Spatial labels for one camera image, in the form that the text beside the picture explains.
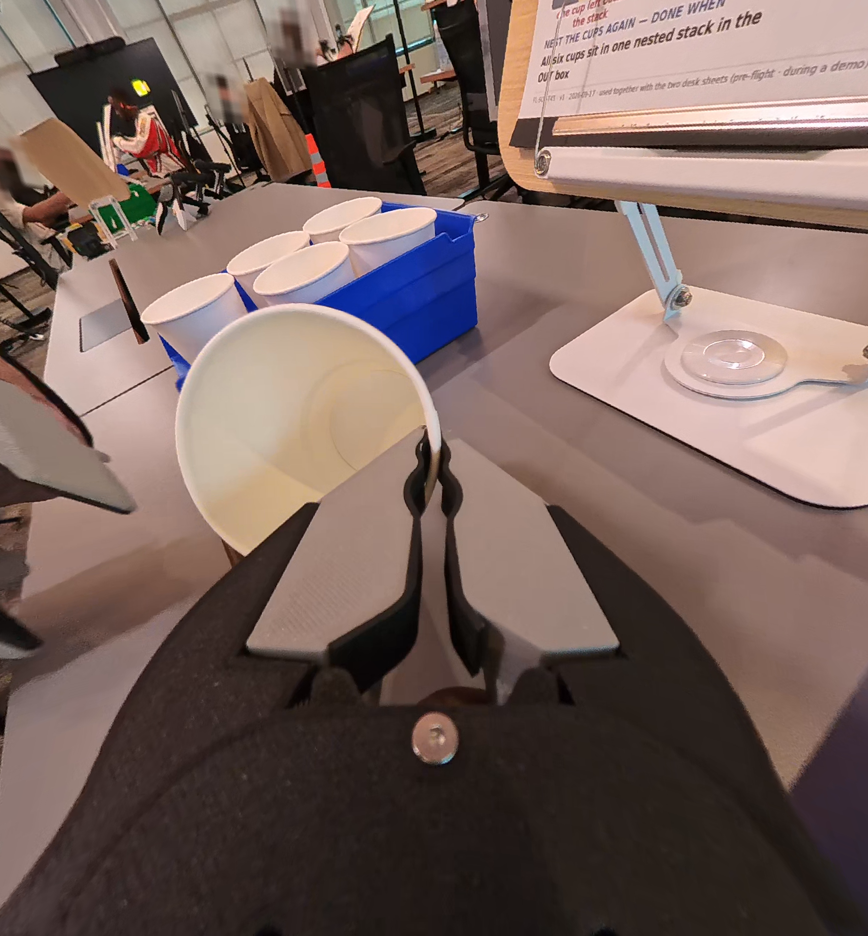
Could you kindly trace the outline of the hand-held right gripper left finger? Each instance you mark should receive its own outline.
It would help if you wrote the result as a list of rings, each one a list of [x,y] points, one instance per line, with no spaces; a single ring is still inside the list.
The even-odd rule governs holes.
[[[248,641],[250,654],[345,670],[370,690],[414,646],[428,433],[411,430],[315,506]]]

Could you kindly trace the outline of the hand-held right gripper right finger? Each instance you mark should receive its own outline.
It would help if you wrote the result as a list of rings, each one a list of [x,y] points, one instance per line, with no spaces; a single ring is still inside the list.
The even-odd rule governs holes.
[[[619,649],[539,495],[460,439],[444,444],[440,487],[451,640],[493,702],[530,669]]]

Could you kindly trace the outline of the nested cup stack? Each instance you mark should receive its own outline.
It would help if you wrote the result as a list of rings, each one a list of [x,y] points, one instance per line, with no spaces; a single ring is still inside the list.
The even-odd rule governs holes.
[[[442,434],[414,363],[350,313],[287,303],[207,343],[184,380],[175,437],[194,505],[246,556],[416,429],[427,432],[429,503]]]

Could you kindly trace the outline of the blue plastic bin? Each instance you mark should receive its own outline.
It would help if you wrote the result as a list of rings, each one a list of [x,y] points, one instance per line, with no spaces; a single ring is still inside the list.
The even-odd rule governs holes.
[[[311,304],[354,316],[380,331],[412,362],[417,363],[477,327],[476,222],[470,215],[436,208],[433,203],[412,204],[404,195],[378,197],[382,201],[381,212],[411,206],[435,209],[438,214],[435,237],[371,273],[355,276],[346,287]],[[266,238],[302,230],[303,224],[297,229],[284,231],[270,225],[267,237],[246,245],[233,257]],[[142,300],[142,309],[186,283],[207,275],[225,273],[233,257],[225,263],[215,265],[207,262],[204,266],[201,266],[200,259],[192,259],[189,267],[166,273],[164,279],[158,281],[158,287],[151,288],[150,298]],[[191,365],[171,345],[163,339],[162,342],[181,385]]]

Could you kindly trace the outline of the wooden document stand white base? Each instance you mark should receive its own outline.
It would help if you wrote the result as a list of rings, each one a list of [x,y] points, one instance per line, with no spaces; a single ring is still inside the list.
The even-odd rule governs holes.
[[[559,348],[558,381],[770,488],[868,507],[868,325],[698,287],[659,206],[868,227],[868,97],[519,117],[540,2],[512,2],[498,103],[516,181],[611,199],[652,287]]]

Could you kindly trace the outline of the brown cardboard sheet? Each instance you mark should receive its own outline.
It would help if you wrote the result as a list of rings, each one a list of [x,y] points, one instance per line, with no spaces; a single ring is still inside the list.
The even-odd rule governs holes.
[[[126,181],[57,118],[17,135],[14,143],[47,181],[81,209],[110,197],[123,203],[131,196]]]

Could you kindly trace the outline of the black display screen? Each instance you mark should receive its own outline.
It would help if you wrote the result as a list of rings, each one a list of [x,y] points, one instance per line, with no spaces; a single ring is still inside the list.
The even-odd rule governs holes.
[[[114,121],[109,95],[123,90],[140,109],[154,109],[173,135],[198,121],[155,39],[99,41],[56,56],[30,81],[58,119],[101,156],[104,113]]]

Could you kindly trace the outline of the brown coat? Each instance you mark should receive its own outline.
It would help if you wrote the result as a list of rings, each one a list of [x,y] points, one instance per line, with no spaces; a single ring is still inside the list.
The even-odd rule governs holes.
[[[287,182],[311,173],[306,136],[295,116],[264,78],[244,85],[244,116],[253,146],[272,181]]]

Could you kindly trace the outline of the printed instruction sheet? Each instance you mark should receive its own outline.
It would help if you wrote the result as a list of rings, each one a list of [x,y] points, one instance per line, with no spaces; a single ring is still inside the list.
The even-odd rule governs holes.
[[[555,1],[519,117],[827,98],[868,98],[868,1]]]

